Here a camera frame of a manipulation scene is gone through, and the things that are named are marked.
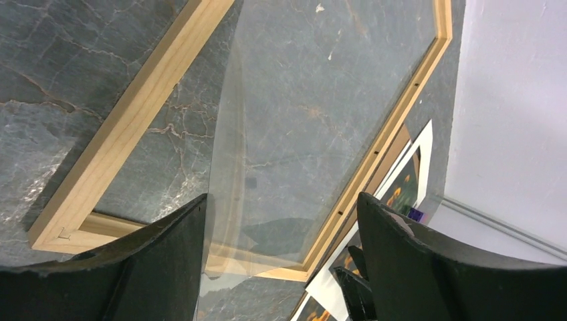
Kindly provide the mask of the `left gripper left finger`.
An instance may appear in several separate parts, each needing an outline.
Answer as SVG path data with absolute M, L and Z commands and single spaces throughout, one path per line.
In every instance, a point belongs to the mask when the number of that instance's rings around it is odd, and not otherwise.
M 192 320 L 207 197 L 66 261 L 1 268 L 2 320 Z

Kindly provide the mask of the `wooden picture frame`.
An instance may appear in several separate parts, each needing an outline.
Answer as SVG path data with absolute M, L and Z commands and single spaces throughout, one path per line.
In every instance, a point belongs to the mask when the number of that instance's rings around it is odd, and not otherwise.
M 95 213 L 94 207 L 230 6 L 230 1 L 187 3 L 29 229 L 32 249 L 77 254 L 141 228 L 139 223 Z M 407 114 L 449 46 L 451 11 L 450 1 L 434 2 L 435 39 L 304 260 L 260 264 L 255 253 L 214 243 L 205 255 L 207 273 L 250 273 L 297 282 L 315 274 L 326 252 L 335 250 L 355 224 L 355 194 L 365 188 L 388 148 L 398 142 Z

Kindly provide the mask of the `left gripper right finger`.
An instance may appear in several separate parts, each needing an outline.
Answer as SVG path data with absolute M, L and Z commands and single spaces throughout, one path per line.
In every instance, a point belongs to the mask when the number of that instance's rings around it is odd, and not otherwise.
M 358 228 L 379 320 L 565 320 L 566 268 L 468 245 L 368 193 Z

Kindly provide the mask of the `clear acrylic sheet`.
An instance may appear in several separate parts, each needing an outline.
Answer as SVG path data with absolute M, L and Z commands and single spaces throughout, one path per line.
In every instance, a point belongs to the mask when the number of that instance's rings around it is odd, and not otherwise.
M 450 1 L 245 1 L 197 320 L 288 320 L 451 40 Z

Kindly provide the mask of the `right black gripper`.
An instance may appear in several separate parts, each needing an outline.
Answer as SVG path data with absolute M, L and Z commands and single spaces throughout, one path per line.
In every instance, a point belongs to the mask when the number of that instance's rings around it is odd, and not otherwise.
M 352 245 L 348 247 L 348 253 L 358 274 L 348 270 L 347 267 L 334 268 L 348 315 L 351 320 L 377 320 L 363 250 Z

